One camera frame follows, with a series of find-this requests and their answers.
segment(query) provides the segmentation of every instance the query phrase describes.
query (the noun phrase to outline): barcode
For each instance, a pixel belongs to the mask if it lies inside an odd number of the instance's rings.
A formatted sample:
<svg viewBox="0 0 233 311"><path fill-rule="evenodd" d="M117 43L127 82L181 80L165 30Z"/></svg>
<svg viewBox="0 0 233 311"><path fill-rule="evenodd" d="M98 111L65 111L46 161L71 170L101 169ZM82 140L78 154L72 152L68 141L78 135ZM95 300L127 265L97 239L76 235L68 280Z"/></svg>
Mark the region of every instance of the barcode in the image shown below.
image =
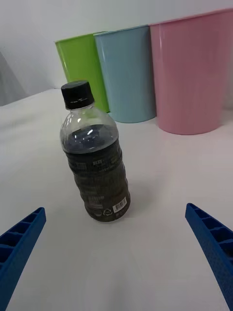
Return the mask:
<svg viewBox="0 0 233 311"><path fill-rule="evenodd" d="M124 199L122 201L120 201L120 203L118 203L117 205L113 206L114 213L116 213L116 212L120 211L121 209L123 209L123 207L125 207L126 204L127 204L126 197L124 197Z"/></svg>

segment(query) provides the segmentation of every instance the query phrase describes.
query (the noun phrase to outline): plastic bucket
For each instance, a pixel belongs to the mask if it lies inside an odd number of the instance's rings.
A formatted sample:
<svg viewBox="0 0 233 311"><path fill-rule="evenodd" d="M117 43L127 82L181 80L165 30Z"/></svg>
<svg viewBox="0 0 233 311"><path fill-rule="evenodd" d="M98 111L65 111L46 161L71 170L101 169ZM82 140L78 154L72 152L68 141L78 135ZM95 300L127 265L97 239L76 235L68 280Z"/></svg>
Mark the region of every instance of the plastic bucket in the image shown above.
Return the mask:
<svg viewBox="0 0 233 311"><path fill-rule="evenodd" d="M108 101L93 34L57 41L55 44L67 81L89 81L96 107L108 112Z"/></svg>
<svg viewBox="0 0 233 311"><path fill-rule="evenodd" d="M134 123L156 116L149 26L95 34L111 116Z"/></svg>
<svg viewBox="0 0 233 311"><path fill-rule="evenodd" d="M158 124L174 134L219 126L233 10L150 25Z"/></svg>

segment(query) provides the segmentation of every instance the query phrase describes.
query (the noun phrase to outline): plastic bottle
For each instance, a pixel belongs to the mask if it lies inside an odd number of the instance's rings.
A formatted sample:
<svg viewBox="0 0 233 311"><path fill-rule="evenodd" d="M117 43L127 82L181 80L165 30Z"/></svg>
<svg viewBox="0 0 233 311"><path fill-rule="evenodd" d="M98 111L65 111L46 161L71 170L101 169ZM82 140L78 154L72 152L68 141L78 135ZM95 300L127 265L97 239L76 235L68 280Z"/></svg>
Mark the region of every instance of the plastic bottle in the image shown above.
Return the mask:
<svg viewBox="0 0 233 311"><path fill-rule="evenodd" d="M66 109L60 139L88 214L101 222L124 215L130 194L116 123L94 107L87 81L61 88Z"/></svg>

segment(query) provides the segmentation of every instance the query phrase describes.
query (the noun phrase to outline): blue bin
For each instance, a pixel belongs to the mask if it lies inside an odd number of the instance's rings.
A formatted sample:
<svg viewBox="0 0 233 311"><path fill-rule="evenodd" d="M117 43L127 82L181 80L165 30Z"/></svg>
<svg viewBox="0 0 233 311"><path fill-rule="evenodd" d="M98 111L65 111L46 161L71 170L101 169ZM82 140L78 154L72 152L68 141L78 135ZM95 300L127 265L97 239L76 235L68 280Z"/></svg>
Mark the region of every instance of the blue bin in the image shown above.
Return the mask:
<svg viewBox="0 0 233 311"><path fill-rule="evenodd" d="M156 116L149 26L94 35L114 120L142 122Z"/></svg>

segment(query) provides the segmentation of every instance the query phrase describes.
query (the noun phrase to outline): bottle cap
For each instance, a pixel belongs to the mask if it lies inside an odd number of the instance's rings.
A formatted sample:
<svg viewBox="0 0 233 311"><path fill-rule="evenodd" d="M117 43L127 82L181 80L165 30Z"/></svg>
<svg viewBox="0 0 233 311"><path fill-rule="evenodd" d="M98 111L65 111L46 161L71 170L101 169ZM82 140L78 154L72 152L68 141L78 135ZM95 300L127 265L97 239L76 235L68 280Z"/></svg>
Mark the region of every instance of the bottle cap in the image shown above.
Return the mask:
<svg viewBox="0 0 233 311"><path fill-rule="evenodd" d="M78 109L91 105L94 97L88 81L69 82L61 87L66 109Z"/></svg>

